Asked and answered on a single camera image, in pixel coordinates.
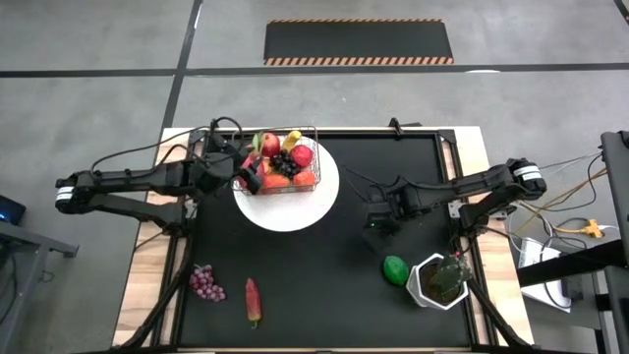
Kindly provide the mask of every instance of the black mat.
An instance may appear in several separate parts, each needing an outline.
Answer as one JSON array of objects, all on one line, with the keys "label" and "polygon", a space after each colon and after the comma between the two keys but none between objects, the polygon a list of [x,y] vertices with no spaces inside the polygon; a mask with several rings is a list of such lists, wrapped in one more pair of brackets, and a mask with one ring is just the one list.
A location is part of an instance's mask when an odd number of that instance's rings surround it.
[{"label": "black mat", "polygon": [[[337,165],[374,179],[397,174],[425,182],[442,180],[435,136],[396,142],[390,134],[323,135],[319,141]],[[212,264],[228,300],[209,303],[186,292],[182,346],[227,348],[384,348],[469,345],[462,305],[447,312],[415,305],[404,288],[380,274],[383,257],[362,241],[365,210],[344,181],[331,211],[315,225],[274,233],[249,222],[231,191],[199,207],[193,260]],[[366,187],[353,179],[358,188]],[[447,212],[438,209],[397,235],[391,251],[417,264],[447,252]],[[245,282],[256,280],[262,321],[251,329]]]},{"label": "black mat", "polygon": [[266,26],[265,65],[452,64],[440,19],[275,20]]}]

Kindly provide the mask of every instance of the green fruit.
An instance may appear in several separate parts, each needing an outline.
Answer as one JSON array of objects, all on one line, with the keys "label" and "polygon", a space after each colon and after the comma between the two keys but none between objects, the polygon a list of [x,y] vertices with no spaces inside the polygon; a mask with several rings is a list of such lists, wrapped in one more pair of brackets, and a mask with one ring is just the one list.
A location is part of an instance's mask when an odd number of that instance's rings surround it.
[{"label": "green fruit", "polygon": [[409,267],[396,256],[387,256],[384,259],[384,277],[393,285],[404,286],[409,278]]}]

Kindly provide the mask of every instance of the wooden board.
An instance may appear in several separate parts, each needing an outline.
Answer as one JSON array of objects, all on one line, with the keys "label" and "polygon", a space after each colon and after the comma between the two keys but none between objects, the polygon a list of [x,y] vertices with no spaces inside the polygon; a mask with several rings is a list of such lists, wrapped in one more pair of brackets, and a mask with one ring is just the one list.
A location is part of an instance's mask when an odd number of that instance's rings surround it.
[{"label": "wooden board", "polygon": [[[391,130],[392,128],[362,128],[362,127],[339,127],[339,128],[318,128],[320,131],[326,129],[333,130]],[[457,148],[461,167],[464,175],[487,170],[489,163],[486,156],[485,144],[479,127],[422,127],[404,128],[405,130],[436,130],[453,129],[456,133]],[[162,141],[173,137],[188,128],[165,129],[162,134]],[[157,161],[173,145],[188,143],[188,135],[175,138],[172,141],[160,146],[157,154]],[[186,156],[183,149],[175,149],[167,161],[176,161]],[[448,176],[454,176],[454,165],[451,154],[446,154],[446,166]],[[477,202],[483,196],[470,198],[471,202]],[[147,200],[154,204],[164,204],[175,202],[174,198],[163,197],[154,193],[149,193]],[[504,231],[504,224],[498,221],[491,221],[490,227]],[[143,223],[139,230],[138,243],[156,234],[159,229],[152,223]],[[185,240],[179,241],[179,257],[176,265],[181,260],[181,251],[184,249]],[[514,330],[524,340],[533,343],[533,335],[529,325],[529,319],[524,306],[524,300],[520,292],[520,284],[516,273],[515,265],[511,258],[509,241],[501,235],[486,233],[479,237],[479,248],[481,259],[486,275],[486,283],[489,290],[489,298],[496,306],[500,314],[514,328]],[[134,255],[129,271],[129,278],[125,289],[125,294],[120,309],[118,323],[114,332],[113,345],[124,343],[131,337],[134,331],[142,324],[152,307],[157,302],[159,287],[164,271],[166,253],[168,251],[168,238],[158,237],[152,242],[140,248]],[[168,306],[165,317],[165,325],[162,331],[162,342],[167,343],[170,338],[172,328],[173,309],[176,296]],[[478,301],[473,298],[475,320],[481,343],[486,343],[486,327],[483,312]]]}]

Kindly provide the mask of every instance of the gray floor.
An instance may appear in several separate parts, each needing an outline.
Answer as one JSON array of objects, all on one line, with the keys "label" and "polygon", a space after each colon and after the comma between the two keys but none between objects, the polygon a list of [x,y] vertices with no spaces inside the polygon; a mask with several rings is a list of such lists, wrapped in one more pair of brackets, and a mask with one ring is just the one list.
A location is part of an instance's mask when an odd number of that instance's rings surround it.
[{"label": "gray floor", "polygon": [[[191,7],[192,0],[0,0],[0,71],[174,68]],[[629,62],[629,27],[611,0],[206,0],[189,67],[260,66],[271,19],[348,17],[442,18],[456,64]],[[40,285],[21,353],[110,344],[138,223],[63,215],[54,181],[104,154],[155,142],[171,85],[171,78],[0,79],[0,193],[28,206],[26,228],[81,244],[75,260],[50,258],[56,277]],[[479,125],[491,163],[526,156],[544,165],[594,152],[600,133],[627,129],[627,91],[623,71],[186,78],[173,125],[220,115],[246,126],[382,126],[392,116]],[[143,168],[153,156],[147,150],[108,166]],[[586,166],[548,176],[547,195],[584,180]],[[596,185],[595,204],[550,219],[615,224],[605,178]],[[590,197],[581,192],[572,205]],[[527,216],[518,211],[513,224]],[[524,235],[543,237],[538,225]],[[606,240],[616,237],[610,231]],[[543,347],[596,350],[590,330],[530,317]]]}]

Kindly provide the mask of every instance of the yellow and black stripe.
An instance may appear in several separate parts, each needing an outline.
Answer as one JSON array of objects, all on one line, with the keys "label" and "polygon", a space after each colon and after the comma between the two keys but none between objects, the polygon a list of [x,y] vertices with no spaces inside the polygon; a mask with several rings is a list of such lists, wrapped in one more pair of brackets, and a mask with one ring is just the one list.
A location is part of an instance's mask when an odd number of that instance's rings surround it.
[{"label": "yellow and black stripe", "polygon": [[442,22],[441,19],[294,19],[271,20],[268,24],[293,23],[358,23],[358,22]]},{"label": "yellow and black stripe", "polygon": [[452,57],[335,57],[335,58],[268,58],[264,65],[449,65]]}]

